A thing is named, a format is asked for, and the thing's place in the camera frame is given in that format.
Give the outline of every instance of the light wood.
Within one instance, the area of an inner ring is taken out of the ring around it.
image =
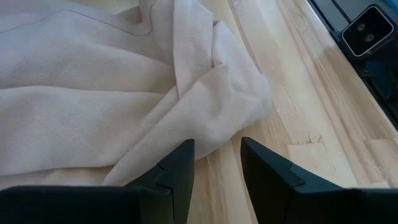
[[[117,13],[136,0],[76,0]],[[343,187],[398,187],[398,135],[306,0],[201,0],[273,92],[269,117],[197,161],[189,223],[257,223],[243,181],[249,136]]]

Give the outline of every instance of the stitched line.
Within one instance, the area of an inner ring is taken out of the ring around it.
[[[59,11],[57,11],[57,12],[50,13],[49,15],[46,15],[46,16],[44,16],[44,17],[42,17],[42,18],[40,18],[39,20],[36,20],[36,21],[34,21],[34,22],[25,23],[25,24],[19,25],[19,26],[17,26],[17,27],[13,27],[13,28],[11,28],[11,29],[8,29],[8,30],[5,30],[5,31],[1,31],[0,34],[2,34],[2,33],[4,33],[4,32],[8,32],[8,31],[10,31],[10,30],[18,29],[18,28],[20,28],[20,27],[22,27],[22,26],[35,24],[36,22],[42,21],[42,20],[44,20],[44,19],[47,19],[48,17],[50,17],[50,16],[52,16],[52,15],[54,15],[54,14],[56,14],[56,13],[62,12],[62,11],[70,11],[70,12],[74,12],[74,13],[77,13],[77,14],[79,14],[79,15],[85,16],[85,17],[87,17],[87,18],[96,20],[96,21],[101,22],[101,23],[103,23],[103,24],[107,24],[107,25],[109,25],[109,26],[111,26],[111,27],[117,28],[117,29],[119,29],[119,30],[121,30],[121,31],[123,31],[123,32],[126,32],[126,33],[128,33],[128,34],[131,34],[131,35],[133,35],[133,36],[136,36],[136,37],[145,37],[145,36],[148,36],[148,35],[149,35],[150,33],[152,33],[152,31],[153,31],[153,26],[152,26],[152,8],[153,8],[154,5],[157,3],[157,1],[158,1],[158,0],[156,0],[156,1],[150,6],[150,8],[149,8],[149,24],[150,24],[150,31],[149,31],[147,34],[142,34],[142,35],[140,35],[140,34],[133,34],[132,32],[126,31],[126,30],[124,30],[124,29],[122,29],[122,28],[116,27],[116,26],[114,26],[114,25],[112,25],[112,24],[109,24],[109,23],[107,23],[107,22],[101,21],[101,20],[96,19],[96,18],[91,17],[91,16],[84,15],[84,14],[82,14],[82,13],[80,13],[80,12],[76,12],[76,11],[71,10],[71,9],[62,9],[62,10],[59,10]]]

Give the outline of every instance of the black device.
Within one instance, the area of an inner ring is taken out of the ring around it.
[[[241,160],[259,224],[396,222],[396,189],[341,188],[251,138]]]
[[[307,0],[398,129],[398,0]]]
[[[0,191],[0,223],[187,222],[194,140],[124,187],[24,186]]]

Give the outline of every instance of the towel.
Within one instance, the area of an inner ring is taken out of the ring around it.
[[[270,103],[244,46],[195,0],[118,15],[0,1],[0,189],[125,185],[186,139],[208,155]]]

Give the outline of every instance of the camera lens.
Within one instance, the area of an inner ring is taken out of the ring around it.
[[[360,25],[358,25],[358,26],[356,27],[356,30],[362,31],[362,30],[365,30],[365,27],[366,27],[365,23],[361,23]]]
[[[372,42],[374,40],[374,35],[373,34],[369,34],[369,35],[367,35],[365,37],[364,40],[365,40],[366,43]]]

